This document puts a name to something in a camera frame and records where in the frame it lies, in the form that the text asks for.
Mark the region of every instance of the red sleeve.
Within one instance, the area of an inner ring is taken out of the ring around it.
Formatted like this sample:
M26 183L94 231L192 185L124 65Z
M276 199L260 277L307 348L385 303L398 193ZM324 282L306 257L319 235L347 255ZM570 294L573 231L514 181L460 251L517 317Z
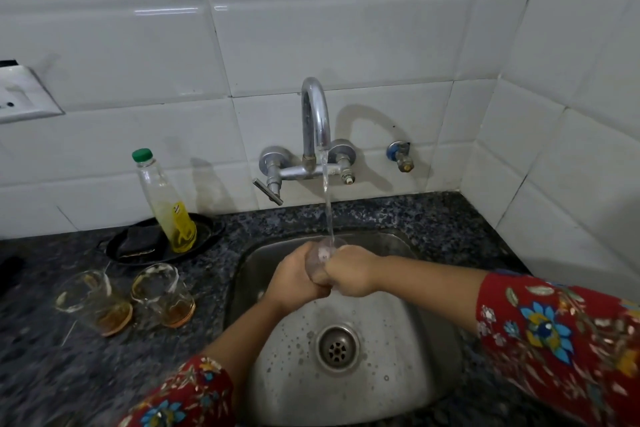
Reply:
M476 318L493 366L522 390L588 424L640 422L640 305L492 273Z
M227 372L212 359L196 355L133 407L117 426L232 427L236 423L231 410L232 393Z

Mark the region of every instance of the kitchen sink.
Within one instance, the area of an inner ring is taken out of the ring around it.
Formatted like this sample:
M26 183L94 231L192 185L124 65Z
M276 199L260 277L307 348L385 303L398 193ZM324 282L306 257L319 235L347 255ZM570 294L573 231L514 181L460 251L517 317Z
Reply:
M377 255L417 258L396 230L336 234ZM271 241L243 256L225 317L262 296L278 263L320 235ZM424 407L461 375L455 327L387 293L333 291L276 327L247 381L240 418L249 424L327 426L374 421Z

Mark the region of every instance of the human hand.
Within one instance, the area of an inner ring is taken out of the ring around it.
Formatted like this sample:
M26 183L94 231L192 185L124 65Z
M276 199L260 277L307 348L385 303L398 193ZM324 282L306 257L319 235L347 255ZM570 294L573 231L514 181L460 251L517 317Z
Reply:
M313 246L313 242L307 242L289 253L278 264L262 297L277 304L285 315L331 293L331 287L314 284L305 271L305 255Z
M342 295L364 297L378 290L376 277L382 260L361 246L344 245L324 264L324 272Z

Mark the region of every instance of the electrical socket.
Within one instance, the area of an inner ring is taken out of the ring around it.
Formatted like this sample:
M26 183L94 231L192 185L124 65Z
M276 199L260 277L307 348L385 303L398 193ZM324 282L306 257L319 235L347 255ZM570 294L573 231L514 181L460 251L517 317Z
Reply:
M0 65L0 123L63 113L28 67Z

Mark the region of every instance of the drinking glass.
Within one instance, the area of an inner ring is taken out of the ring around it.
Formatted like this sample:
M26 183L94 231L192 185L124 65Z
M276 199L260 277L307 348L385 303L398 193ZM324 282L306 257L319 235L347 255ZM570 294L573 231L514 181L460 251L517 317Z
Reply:
M343 245L347 245L347 242L341 238L334 238L332 243L331 237L324 237L307 252L307 256L305 257L305 270L311 282L319 286L328 286L331 284L331 279L324 271L324 264L328 262L333 254Z
M77 273L60 287L56 309L72 314L102 336L119 332L131 320L133 307L100 270Z
M170 264L154 264L142 270L133 281L131 297L169 328L187 323L196 309L178 269Z

